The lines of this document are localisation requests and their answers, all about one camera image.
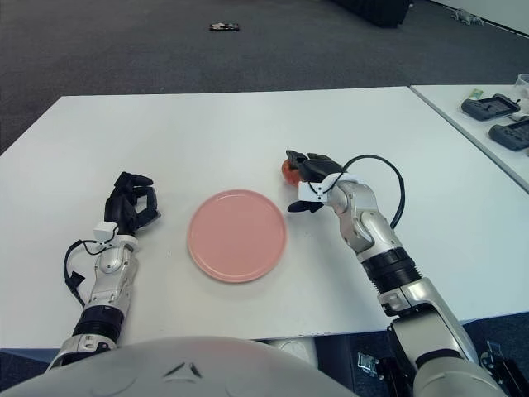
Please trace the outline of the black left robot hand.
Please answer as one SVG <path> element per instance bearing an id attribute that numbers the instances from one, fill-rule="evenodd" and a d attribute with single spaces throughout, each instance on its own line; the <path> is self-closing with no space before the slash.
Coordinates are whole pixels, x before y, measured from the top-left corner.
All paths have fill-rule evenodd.
<path id="1" fill-rule="evenodd" d="M 104 221 L 114 222 L 118 234 L 135 236 L 160 216 L 153 185 L 146 176 L 121 172 L 105 203 Z"/>

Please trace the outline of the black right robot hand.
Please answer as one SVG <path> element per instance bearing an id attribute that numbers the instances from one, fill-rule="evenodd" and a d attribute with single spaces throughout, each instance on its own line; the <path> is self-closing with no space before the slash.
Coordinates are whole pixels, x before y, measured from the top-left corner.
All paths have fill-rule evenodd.
<path id="1" fill-rule="evenodd" d="M 303 154 L 286 150 L 286 160 L 282 164 L 285 181 L 300 192 L 310 192 L 309 201 L 301 200 L 291 203 L 289 213 L 310 211 L 315 213 L 324 205 L 331 206 L 336 214 L 342 215 L 347 209 L 347 199 L 339 188 L 345 175 L 342 165 L 326 155 L 316 153 Z"/>

